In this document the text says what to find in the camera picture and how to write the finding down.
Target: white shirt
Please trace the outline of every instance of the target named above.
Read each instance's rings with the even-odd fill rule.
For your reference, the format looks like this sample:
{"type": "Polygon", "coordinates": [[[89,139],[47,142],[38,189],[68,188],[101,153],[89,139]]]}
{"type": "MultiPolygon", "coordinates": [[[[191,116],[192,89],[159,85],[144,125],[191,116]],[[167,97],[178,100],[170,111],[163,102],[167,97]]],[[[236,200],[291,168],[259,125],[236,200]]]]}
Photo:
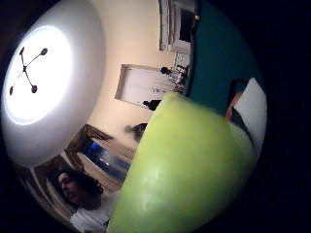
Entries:
{"type": "Polygon", "coordinates": [[[107,221],[114,209],[119,193],[120,192],[117,191],[110,194],[109,197],[103,197],[100,207],[96,210],[87,211],[86,209],[79,208],[78,211],[70,217],[71,224],[80,232],[85,232],[86,230],[106,230],[108,225],[107,221]]]}

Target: dark hair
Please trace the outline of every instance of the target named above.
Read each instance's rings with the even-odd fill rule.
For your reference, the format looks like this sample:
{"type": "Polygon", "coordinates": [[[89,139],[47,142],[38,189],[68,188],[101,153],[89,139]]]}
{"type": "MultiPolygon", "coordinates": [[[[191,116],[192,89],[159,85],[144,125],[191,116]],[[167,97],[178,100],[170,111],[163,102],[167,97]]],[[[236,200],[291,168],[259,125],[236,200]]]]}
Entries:
{"type": "Polygon", "coordinates": [[[162,74],[166,74],[166,75],[168,75],[170,73],[170,70],[167,67],[162,67],[159,71],[162,74]]]}
{"type": "Polygon", "coordinates": [[[61,186],[59,185],[58,178],[61,174],[67,174],[69,178],[71,178],[74,182],[78,184],[81,188],[83,188],[88,194],[90,195],[101,195],[104,191],[102,188],[100,182],[87,174],[77,171],[77,170],[61,170],[59,171],[55,176],[56,186],[61,194],[61,196],[64,198],[64,200],[77,208],[77,205],[70,202],[64,195],[61,186]]]}

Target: white object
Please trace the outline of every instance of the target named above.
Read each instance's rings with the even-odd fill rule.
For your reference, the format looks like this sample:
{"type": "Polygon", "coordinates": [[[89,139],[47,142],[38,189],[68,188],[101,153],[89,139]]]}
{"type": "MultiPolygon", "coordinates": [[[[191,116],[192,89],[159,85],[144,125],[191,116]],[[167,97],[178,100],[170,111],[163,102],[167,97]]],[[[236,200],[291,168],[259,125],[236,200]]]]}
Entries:
{"type": "Polygon", "coordinates": [[[250,132],[255,149],[255,160],[258,161],[265,135],[267,107],[266,96],[258,82],[251,78],[234,109],[250,132]]]}
{"type": "Polygon", "coordinates": [[[88,1],[63,0],[25,34],[11,60],[2,93],[1,117],[8,156],[35,167],[60,154],[86,123],[101,88],[104,39],[101,20],[88,1]],[[29,67],[24,64],[47,48],[29,67]],[[10,87],[16,82],[10,95],[10,87]]]}
{"type": "Polygon", "coordinates": [[[119,191],[116,191],[110,194],[109,197],[102,198],[101,205],[96,210],[87,211],[86,209],[79,208],[71,216],[71,224],[80,232],[106,230],[104,223],[109,220],[119,193],[119,191]]]}

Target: cream wall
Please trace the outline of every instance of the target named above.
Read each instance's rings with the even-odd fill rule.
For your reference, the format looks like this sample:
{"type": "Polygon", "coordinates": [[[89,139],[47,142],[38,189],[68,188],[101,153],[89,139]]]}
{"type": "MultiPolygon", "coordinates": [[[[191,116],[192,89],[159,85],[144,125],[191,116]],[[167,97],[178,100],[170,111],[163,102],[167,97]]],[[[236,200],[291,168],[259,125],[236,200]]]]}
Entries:
{"type": "Polygon", "coordinates": [[[160,51],[157,0],[88,0],[100,14],[104,38],[103,85],[88,124],[132,148],[126,125],[148,122],[152,111],[115,99],[122,64],[172,66],[174,52],[160,51]]]}

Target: person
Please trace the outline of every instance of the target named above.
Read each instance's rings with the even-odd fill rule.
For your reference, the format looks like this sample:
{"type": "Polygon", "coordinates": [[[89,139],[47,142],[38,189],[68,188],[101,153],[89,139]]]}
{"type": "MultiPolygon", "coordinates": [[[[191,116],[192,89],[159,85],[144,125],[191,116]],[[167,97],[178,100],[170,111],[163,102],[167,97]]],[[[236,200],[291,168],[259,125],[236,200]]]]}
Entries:
{"type": "Polygon", "coordinates": [[[77,207],[71,224],[83,233],[105,233],[119,192],[103,196],[97,180],[76,170],[62,170],[56,179],[65,201],[77,207]]]}

